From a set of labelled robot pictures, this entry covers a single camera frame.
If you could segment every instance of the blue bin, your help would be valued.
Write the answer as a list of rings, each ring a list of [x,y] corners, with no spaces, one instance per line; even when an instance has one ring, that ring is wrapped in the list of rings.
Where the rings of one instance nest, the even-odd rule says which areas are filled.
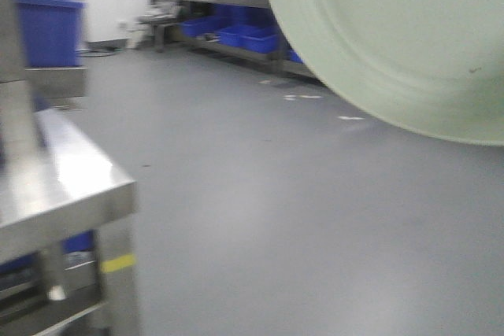
[[[297,62],[297,63],[302,63],[302,59],[293,50],[289,50],[289,60],[291,60],[293,62]]]
[[[257,25],[261,28],[276,25],[276,19],[271,9],[252,8],[250,9],[250,13],[250,22],[252,25]]]
[[[69,0],[15,0],[28,64],[32,67],[77,66],[76,53],[83,3]]]
[[[93,231],[78,234],[66,239],[63,242],[63,249],[65,250],[65,253],[88,251],[93,249],[93,246]]]
[[[228,46],[243,47],[243,36],[249,35],[257,30],[257,27],[253,27],[251,25],[238,24],[222,29],[218,31],[217,34],[219,35],[219,43]]]
[[[233,6],[228,6],[226,4],[214,4],[213,5],[213,15],[219,17],[226,17],[230,19],[232,17]]]
[[[275,27],[264,28],[243,36],[243,47],[257,53],[271,53],[278,50],[279,36]]]
[[[34,255],[26,255],[15,260],[8,261],[4,264],[0,264],[0,275],[9,273],[11,271],[18,271],[20,269],[27,268],[29,266],[32,266],[34,262]]]
[[[248,25],[252,22],[252,8],[244,6],[232,6],[231,7],[231,18],[233,24],[244,24]]]
[[[205,33],[212,33],[218,29],[225,28],[230,21],[226,17],[207,16],[198,19],[187,20],[180,23],[182,32],[189,37],[197,37]]]

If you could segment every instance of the plate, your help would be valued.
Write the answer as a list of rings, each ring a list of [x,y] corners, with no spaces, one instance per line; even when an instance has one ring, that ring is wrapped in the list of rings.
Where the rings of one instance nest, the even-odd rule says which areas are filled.
[[[270,0],[329,88],[423,135],[504,145],[504,0]]]

